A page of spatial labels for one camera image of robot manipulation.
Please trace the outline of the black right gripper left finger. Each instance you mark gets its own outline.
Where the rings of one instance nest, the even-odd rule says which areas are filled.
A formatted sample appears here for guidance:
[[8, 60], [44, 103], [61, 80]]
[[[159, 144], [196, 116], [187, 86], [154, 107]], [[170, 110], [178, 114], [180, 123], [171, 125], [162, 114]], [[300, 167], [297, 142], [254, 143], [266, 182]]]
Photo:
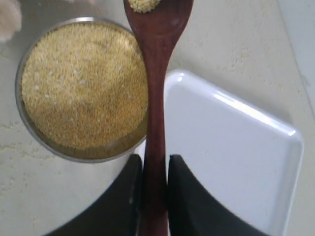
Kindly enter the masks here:
[[132, 154], [110, 187], [84, 212], [49, 236], [134, 236], [141, 198], [142, 160]]

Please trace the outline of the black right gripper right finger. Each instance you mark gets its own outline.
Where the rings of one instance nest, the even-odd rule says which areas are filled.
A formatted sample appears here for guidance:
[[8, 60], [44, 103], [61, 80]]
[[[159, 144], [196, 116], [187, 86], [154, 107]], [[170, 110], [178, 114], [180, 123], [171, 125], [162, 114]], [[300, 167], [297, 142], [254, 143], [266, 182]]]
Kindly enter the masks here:
[[167, 203], [173, 236], [264, 235], [210, 195], [177, 154], [169, 160]]

